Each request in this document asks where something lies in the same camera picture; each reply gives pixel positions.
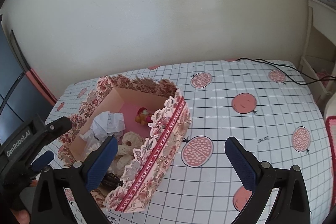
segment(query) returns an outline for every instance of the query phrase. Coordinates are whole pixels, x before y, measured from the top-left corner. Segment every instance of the floral box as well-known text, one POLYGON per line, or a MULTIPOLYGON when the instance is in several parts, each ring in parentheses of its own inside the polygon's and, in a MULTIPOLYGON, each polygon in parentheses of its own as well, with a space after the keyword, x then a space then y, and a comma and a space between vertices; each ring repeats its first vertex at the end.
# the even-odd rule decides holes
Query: floral box
POLYGON ((155 110, 152 123, 148 124, 149 135, 140 149, 133 150, 135 159, 125 167, 120 178, 123 185, 109 193, 99 187, 91 194, 100 207, 125 213, 138 212, 150 202, 191 123, 188 105, 173 82, 131 80, 123 75, 100 78, 96 90, 88 94, 78 114, 70 116, 73 128, 60 137, 64 145, 58 157, 66 166, 81 160, 85 143, 78 134, 84 134, 99 113, 118 112, 120 100, 155 110))

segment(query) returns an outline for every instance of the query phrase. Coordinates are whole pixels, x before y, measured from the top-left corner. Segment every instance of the blue gripper pad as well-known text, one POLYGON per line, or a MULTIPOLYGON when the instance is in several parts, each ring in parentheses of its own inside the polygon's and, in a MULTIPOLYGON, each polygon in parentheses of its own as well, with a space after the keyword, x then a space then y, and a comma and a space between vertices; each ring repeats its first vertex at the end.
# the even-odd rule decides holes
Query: blue gripper pad
POLYGON ((230 137, 225 141, 224 149, 226 156, 231 162, 244 188, 254 193, 258 185, 257 174, 232 138, 234 137, 230 137))
POLYGON ((36 173, 40 172, 43 167, 47 166, 54 159, 54 157, 54 153, 50 150, 44 152, 31 164, 31 169, 36 173))
POLYGON ((108 137, 98 150, 90 153, 87 160, 91 155, 96 156, 98 153, 99 155, 96 157, 93 163, 90 163, 91 168, 85 172, 85 186, 88 191, 92 191, 98 188, 117 152, 117 139, 114 137, 108 137))

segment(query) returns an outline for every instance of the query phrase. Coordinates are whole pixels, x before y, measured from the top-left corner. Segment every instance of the metal screw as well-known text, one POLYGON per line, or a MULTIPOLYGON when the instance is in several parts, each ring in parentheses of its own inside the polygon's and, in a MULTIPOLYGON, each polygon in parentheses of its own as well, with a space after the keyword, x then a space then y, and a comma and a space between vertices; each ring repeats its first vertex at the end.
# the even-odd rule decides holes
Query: metal screw
POLYGON ((261 163, 261 166, 264 167, 265 169, 269 168, 271 165, 269 164, 269 162, 263 161, 261 163))
POLYGON ((49 165, 47 165, 47 166, 45 166, 43 168, 43 172, 48 172, 49 170, 50 170, 50 166, 49 165))
POLYGON ((81 161, 75 161, 72 166, 75 167, 75 168, 79 168, 79 167, 82 166, 82 162, 81 161))
POLYGON ((293 169, 294 169, 295 171, 297 171, 297 172, 300 171, 300 167, 299 167, 298 165, 293 165, 293 169))

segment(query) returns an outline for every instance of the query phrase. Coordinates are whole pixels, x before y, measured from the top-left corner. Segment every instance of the white wall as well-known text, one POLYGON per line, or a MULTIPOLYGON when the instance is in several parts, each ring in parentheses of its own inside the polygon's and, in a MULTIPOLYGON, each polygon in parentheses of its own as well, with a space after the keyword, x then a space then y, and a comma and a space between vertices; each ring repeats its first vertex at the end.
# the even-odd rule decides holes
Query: white wall
POLYGON ((156 64, 297 62, 306 0, 6 0, 3 24, 59 97, 67 85, 156 64))

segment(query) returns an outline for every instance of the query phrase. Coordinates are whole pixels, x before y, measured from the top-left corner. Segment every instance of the power cord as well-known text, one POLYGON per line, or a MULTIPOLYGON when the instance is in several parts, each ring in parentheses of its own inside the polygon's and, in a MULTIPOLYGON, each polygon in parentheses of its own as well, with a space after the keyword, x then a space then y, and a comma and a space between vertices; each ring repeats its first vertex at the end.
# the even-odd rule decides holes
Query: power cord
POLYGON ((268 61, 263 60, 263 59, 260 59, 260 58, 254 60, 254 59, 250 59, 250 58, 245 58, 245 57, 243 57, 243 58, 239 58, 239 59, 237 59, 237 61, 239 61, 239 60, 250 60, 250 61, 253 61, 253 62, 256 62, 256 63, 261 63, 261 64, 270 65, 270 66, 276 68, 277 70, 281 71, 281 72, 282 72, 283 74, 285 74, 291 81, 293 81, 294 83, 296 83, 296 84, 298 84, 298 85, 309 85, 309 84, 313 84, 313 83, 320 82, 320 81, 323 81, 323 80, 336 81, 336 77, 331 76, 331 75, 329 75, 329 76, 324 76, 324 77, 322 77, 321 79, 315 79, 315 78, 312 78, 312 77, 310 77, 309 75, 303 73, 302 71, 299 71, 297 68, 293 68, 293 67, 288 66, 288 65, 275 64, 275 63, 268 62, 268 61), (279 69, 277 66, 280 66, 280 67, 287 67, 287 68, 291 68, 291 69, 293 69, 293 70, 296 70, 296 71, 298 71, 299 73, 301 73, 302 75, 305 75, 305 76, 307 76, 307 77, 310 78, 310 79, 313 79, 314 81, 309 82, 309 83, 304 83, 304 84, 303 84, 303 83, 299 83, 299 82, 295 81, 294 79, 292 79, 292 78, 291 78, 287 73, 285 73, 283 70, 279 69))

